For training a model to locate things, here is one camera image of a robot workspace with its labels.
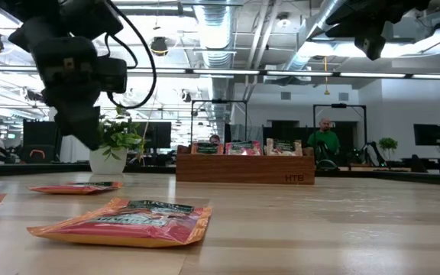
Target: wooden display box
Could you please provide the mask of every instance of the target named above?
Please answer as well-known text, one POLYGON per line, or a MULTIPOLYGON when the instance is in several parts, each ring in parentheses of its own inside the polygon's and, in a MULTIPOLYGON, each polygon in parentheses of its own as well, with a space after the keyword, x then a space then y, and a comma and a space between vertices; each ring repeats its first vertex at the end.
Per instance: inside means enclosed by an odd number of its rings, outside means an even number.
POLYGON ((178 154, 176 180, 209 183, 315 183, 313 157, 178 154))

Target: green shirt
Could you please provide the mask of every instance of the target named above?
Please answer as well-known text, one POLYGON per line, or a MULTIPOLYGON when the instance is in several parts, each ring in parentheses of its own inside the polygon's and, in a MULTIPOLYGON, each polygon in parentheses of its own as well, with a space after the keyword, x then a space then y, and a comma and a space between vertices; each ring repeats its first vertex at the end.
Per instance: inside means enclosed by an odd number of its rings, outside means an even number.
POLYGON ((316 145, 319 141, 324 141, 327 145, 327 148, 333 153, 336 154, 339 151, 339 139, 337 135, 333 131, 321 132, 317 131, 316 133, 316 144, 314 144, 313 134, 310 135, 308 144, 310 147, 317 147, 316 145))

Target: ceiling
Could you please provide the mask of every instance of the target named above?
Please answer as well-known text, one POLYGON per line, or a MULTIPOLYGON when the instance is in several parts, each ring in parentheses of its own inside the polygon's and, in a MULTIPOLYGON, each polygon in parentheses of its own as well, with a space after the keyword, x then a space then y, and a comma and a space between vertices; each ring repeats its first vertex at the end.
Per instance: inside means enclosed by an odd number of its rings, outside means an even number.
MULTIPOLYGON (((194 14, 191 3, 209 2, 209 0, 182 1, 185 11, 191 10, 194 14)), ((213 52, 206 50, 202 45, 202 39, 214 40, 216 34, 210 37, 202 37, 201 25, 197 18, 190 17, 191 13, 182 17, 178 16, 162 16, 162 12, 158 9, 165 5, 176 5, 171 1, 163 2, 144 2, 144 1, 116 1, 117 5, 128 15, 131 21, 137 26, 139 31, 144 35, 147 41, 152 41, 154 37, 165 37, 167 39, 168 52, 165 57, 154 57, 157 67, 176 67, 176 68, 203 68, 205 67, 205 52, 213 52)), ((312 1, 281 1, 279 8, 275 8, 275 1, 271 1, 267 7, 267 14, 263 21, 261 16, 262 5, 267 2, 263 0, 232 0, 230 1, 233 16, 231 22, 232 43, 223 51, 228 51, 233 56, 231 68, 246 69, 249 64, 249 56, 253 40, 256 39, 256 29, 259 25, 264 25, 260 31, 259 42, 254 51, 256 57, 261 54, 260 46, 262 46, 263 37, 268 36, 267 46, 260 57, 259 67, 264 68, 266 65, 283 68, 283 65, 290 60, 296 53, 300 54, 301 45, 299 36, 303 30, 303 22, 306 19, 317 16, 322 6, 322 0, 312 1), (287 26, 278 25, 279 19, 273 20, 272 29, 269 31, 268 24, 272 16, 286 13, 290 24, 287 26)), ((434 24, 435 20, 440 18, 440 0, 434 0, 429 6, 429 10, 417 20, 415 15, 405 17, 399 28, 394 28, 394 34, 398 35, 414 35, 421 34, 421 38, 425 38, 425 34, 429 32, 429 24, 434 24)), ((16 28, 21 25, 20 22, 12 19, 0 12, 0 34, 3 35, 5 49, 0 53, 0 65, 3 66, 32 66, 34 65, 31 55, 22 49, 16 47, 7 41, 7 37, 16 28)), ((139 67, 149 67, 147 55, 144 48, 140 44, 138 38, 133 34, 132 30, 124 23, 125 29, 121 31, 117 37, 123 40, 137 55, 139 67)), ((409 42, 414 44, 420 38, 409 42)), ((313 36, 309 39, 310 43, 326 43, 322 36, 313 36)), ((93 41, 99 55, 107 52, 104 36, 93 41)), ((112 57, 118 57, 127 60, 129 64, 133 61, 125 49, 120 47, 114 41, 110 41, 112 57)), ((377 61, 370 61, 366 57, 356 54, 354 57, 329 55, 323 57, 311 57, 304 70, 329 70, 339 72, 387 72, 387 73, 440 73, 440 54, 410 54, 396 58, 381 58, 377 61)), ((139 102, 147 93, 150 85, 150 78, 143 76, 129 76, 128 92, 125 95, 117 95, 117 99, 124 104, 132 105, 139 102)), ((235 82, 234 93, 231 95, 224 94, 224 97, 233 99, 241 97, 244 92, 244 77, 235 77, 230 81, 235 82)), ((255 97, 255 101, 266 104, 269 102, 269 89, 261 87, 264 85, 265 79, 259 78, 257 88, 254 92, 259 92, 255 97)), ((317 89, 320 85, 325 85, 325 78, 304 79, 301 85, 310 85, 317 89)), ((367 80, 361 79, 330 79, 330 85, 349 86, 351 89, 359 89, 367 84, 367 80)), ((200 78, 165 78, 161 77, 158 81, 157 91, 154 99, 151 99, 142 109, 134 110, 131 114, 136 119, 168 119, 181 121, 181 125, 175 126, 176 140, 183 141, 183 138, 189 136, 189 118, 191 104, 181 99, 183 92, 189 92, 193 99, 211 99, 214 95, 212 90, 212 79, 208 77, 200 78)), ((41 102, 35 102, 28 93, 39 93, 44 87, 36 73, 1 73, 0 72, 0 109, 9 110, 14 117, 17 118, 46 118, 48 116, 48 108, 41 102)), ((304 102, 310 100, 310 97, 303 96, 304 102)), ((102 96, 97 105, 104 108, 104 112, 111 112, 113 105, 108 101, 106 96, 102 96)), ((199 114, 195 118, 194 124, 203 124, 203 126, 195 126, 195 136, 197 139, 206 139, 211 133, 219 131, 220 128, 215 122, 215 115, 212 114, 214 109, 209 104, 202 106, 205 109, 204 114, 199 114)), ((216 108, 215 112, 221 109, 228 117, 229 107, 216 108)), ((4 116, 6 111, 0 111, 0 116, 4 119, 11 117, 4 116)))

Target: small potted plant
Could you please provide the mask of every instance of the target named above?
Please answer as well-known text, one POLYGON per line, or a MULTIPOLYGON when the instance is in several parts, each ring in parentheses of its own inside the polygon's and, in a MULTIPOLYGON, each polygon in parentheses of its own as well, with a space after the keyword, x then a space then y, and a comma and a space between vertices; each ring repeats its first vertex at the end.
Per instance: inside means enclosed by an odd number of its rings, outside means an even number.
POLYGON ((117 116, 114 120, 105 119, 99 123, 101 145, 98 150, 89 153, 91 171, 95 174, 121 174, 125 168, 128 150, 143 152, 144 141, 137 133, 138 123, 116 121, 126 119, 125 112, 116 108, 117 116))
POLYGON ((395 150, 398 148, 398 141, 395 141, 391 137, 384 137, 378 141, 378 145, 380 145, 387 160, 391 161, 391 154, 395 153, 395 150))

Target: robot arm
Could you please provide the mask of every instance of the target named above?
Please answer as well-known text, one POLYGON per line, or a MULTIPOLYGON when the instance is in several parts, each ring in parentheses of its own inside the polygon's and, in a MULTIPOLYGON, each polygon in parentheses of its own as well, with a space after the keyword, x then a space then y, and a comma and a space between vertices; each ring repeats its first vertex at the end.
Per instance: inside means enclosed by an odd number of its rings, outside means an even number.
POLYGON ((73 134, 89 149, 99 146, 99 107, 94 107, 100 92, 124 93, 127 64, 109 56, 98 57, 92 40, 106 33, 115 37, 123 29, 121 14, 144 44, 154 72, 154 59, 135 26, 111 0, 0 0, 0 8, 23 22, 9 40, 31 53, 44 82, 45 103, 57 109, 55 122, 64 135, 73 134))

